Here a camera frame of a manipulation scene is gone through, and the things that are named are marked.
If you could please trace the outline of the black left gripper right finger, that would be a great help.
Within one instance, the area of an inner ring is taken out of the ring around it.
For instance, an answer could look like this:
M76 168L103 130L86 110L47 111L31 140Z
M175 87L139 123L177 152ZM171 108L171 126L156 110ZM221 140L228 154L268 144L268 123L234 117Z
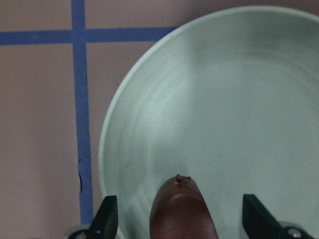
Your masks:
M250 239L313 238L299 225L278 222L254 194L243 195L242 226Z

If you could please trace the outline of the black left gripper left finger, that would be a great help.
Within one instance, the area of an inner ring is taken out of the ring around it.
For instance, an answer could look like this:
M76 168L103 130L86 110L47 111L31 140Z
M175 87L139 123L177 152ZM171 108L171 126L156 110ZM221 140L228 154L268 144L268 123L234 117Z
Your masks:
M118 229L117 196L106 196L89 230L89 239L114 239Z

